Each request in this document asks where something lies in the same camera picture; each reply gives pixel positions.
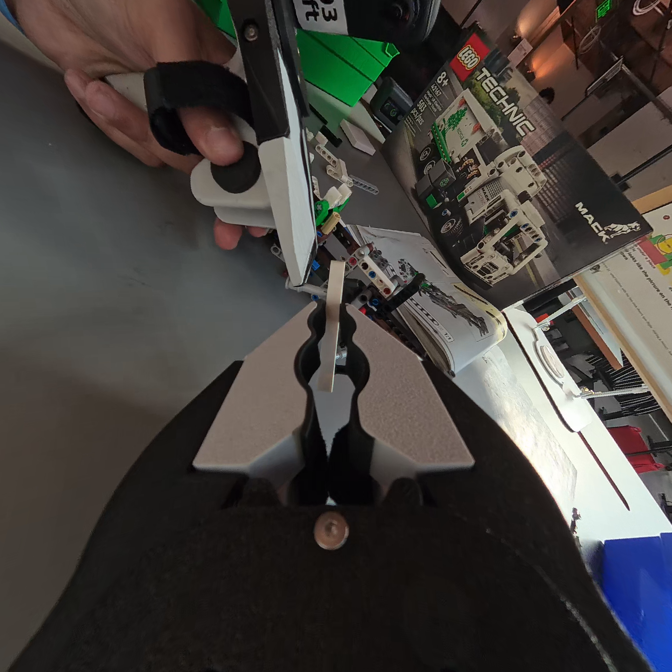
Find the blue box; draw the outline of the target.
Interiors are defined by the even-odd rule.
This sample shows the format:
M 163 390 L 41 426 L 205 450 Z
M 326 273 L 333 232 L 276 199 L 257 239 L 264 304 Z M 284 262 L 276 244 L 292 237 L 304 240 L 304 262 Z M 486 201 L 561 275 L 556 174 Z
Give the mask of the blue box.
M 671 670 L 671 533 L 591 543 L 585 556 L 627 634 L 655 671 Z

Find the lego instruction booklet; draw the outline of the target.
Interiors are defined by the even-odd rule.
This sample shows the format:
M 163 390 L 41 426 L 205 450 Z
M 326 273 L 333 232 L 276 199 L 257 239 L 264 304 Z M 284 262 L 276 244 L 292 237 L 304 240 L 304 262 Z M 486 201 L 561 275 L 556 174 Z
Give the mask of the lego instruction booklet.
M 411 299 L 402 315 L 412 336 L 442 372 L 453 376 L 498 345 L 508 333 L 504 315 L 464 285 L 429 240 L 417 233 L 346 226 L 355 238 L 372 243 L 405 280 L 423 273 L 428 287 Z

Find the white rectangular block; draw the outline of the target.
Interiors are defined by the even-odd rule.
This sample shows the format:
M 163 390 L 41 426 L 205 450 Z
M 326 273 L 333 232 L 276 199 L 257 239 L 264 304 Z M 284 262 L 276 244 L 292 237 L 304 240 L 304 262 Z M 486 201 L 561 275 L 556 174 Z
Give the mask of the white rectangular block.
M 348 139 L 350 145 L 366 155 L 373 156 L 376 154 L 376 148 L 368 138 L 364 130 L 349 122 L 346 119 L 343 119 L 340 124 L 340 129 L 344 133 L 346 139 Z

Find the red container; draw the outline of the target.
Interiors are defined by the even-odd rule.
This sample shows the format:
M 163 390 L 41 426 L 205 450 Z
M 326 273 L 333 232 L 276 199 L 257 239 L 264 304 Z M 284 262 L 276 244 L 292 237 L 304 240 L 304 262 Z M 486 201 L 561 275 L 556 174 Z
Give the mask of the red container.
M 647 452 L 649 448 L 645 444 L 640 428 L 622 425 L 608 427 L 608 431 L 638 475 L 666 470 L 664 464 L 659 463 Z

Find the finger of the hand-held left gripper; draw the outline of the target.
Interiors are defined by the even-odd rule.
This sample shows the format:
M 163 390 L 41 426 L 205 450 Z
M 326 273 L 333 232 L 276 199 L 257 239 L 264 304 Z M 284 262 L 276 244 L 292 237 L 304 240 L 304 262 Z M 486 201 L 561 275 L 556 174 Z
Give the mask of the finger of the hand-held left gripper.
M 317 247 L 305 133 L 262 143 L 259 159 L 290 283 L 298 287 L 307 282 Z

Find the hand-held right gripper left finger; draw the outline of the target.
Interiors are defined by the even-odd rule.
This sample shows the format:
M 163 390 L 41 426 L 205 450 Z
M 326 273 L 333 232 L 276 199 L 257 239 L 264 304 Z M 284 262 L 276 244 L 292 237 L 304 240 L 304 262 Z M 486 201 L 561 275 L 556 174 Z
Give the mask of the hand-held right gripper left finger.
M 324 473 L 327 453 L 310 380 L 320 365 L 325 303 L 311 303 L 243 361 L 193 460 L 203 472 L 290 482 Z

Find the lego set box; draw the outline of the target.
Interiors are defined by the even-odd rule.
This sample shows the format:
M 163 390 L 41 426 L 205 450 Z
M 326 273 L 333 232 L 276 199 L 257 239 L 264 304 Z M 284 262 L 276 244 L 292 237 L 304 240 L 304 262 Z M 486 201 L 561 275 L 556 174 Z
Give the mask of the lego set box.
M 477 24 L 383 155 L 449 268 L 499 309 L 652 234 Z

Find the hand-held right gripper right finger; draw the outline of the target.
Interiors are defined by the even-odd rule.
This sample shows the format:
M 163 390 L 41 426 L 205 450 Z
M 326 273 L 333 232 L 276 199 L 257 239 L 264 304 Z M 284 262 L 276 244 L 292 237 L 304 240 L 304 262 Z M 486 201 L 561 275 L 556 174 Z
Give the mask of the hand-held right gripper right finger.
M 351 305 L 340 307 L 340 327 L 354 388 L 335 440 L 335 477 L 416 478 L 475 466 L 422 360 Z

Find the long white lego beam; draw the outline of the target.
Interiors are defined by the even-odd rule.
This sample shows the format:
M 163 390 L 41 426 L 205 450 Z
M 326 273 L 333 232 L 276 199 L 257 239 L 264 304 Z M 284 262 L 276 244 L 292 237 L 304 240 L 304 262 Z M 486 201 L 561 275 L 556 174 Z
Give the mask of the long white lego beam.
M 317 390 L 321 392 L 331 393 L 333 391 L 345 271 L 346 263 L 344 261 L 331 262 L 325 299 L 325 329 L 320 344 L 321 363 L 316 383 Z

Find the person's left hand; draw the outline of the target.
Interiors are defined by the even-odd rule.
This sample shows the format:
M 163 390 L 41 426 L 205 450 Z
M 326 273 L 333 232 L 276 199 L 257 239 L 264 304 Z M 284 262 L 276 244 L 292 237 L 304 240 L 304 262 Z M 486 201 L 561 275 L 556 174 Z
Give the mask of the person's left hand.
M 204 157 L 236 163 L 243 144 L 226 114 L 209 107 L 180 111 L 196 156 L 181 156 L 153 136 L 147 113 L 104 78 L 145 72 L 157 63 L 227 64 L 235 47 L 193 1 L 5 1 L 26 37 L 64 72 L 72 97 L 93 124 L 151 167 L 190 174 Z

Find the white flat stand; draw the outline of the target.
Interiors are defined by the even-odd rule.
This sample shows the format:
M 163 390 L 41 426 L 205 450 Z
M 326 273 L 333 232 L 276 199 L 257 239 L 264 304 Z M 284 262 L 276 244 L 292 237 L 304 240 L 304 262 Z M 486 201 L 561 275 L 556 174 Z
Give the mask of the white flat stand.
M 595 419 L 595 409 L 599 409 L 608 397 L 621 401 L 627 395 L 649 392 L 641 383 L 616 390 L 611 381 L 595 369 L 588 374 L 575 367 L 567 369 L 529 313 L 508 308 L 503 314 L 509 331 L 524 350 L 554 410 L 571 432 L 583 431 Z

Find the small dark grey box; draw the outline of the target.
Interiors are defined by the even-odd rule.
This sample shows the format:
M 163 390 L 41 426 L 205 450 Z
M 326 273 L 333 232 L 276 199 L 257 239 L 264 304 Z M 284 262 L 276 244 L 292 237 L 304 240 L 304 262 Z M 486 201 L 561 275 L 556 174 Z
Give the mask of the small dark grey box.
M 392 132 L 413 107 L 413 100 L 391 77 L 376 83 L 376 92 L 370 101 L 375 119 Z

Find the lego truck chassis model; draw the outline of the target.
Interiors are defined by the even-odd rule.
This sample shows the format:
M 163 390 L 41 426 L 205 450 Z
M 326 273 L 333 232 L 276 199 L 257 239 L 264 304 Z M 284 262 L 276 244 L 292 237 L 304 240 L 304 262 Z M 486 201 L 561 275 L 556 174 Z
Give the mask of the lego truck chassis model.
M 341 218 L 348 201 L 349 190 L 344 186 L 332 188 L 321 197 L 317 180 L 313 179 L 318 247 L 308 267 L 307 281 L 294 285 L 285 269 L 285 287 L 309 295 L 312 301 L 324 300 L 330 266 L 341 261 L 344 263 L 342 300 L 409 344 L 413 334 L 411 319 L 404 317 L 401 310 L 410 309 L 411 299 L 428 287 L 425 275 L 411 271 L 410 278 L 403 279 L 374 244 L 355 238 Z

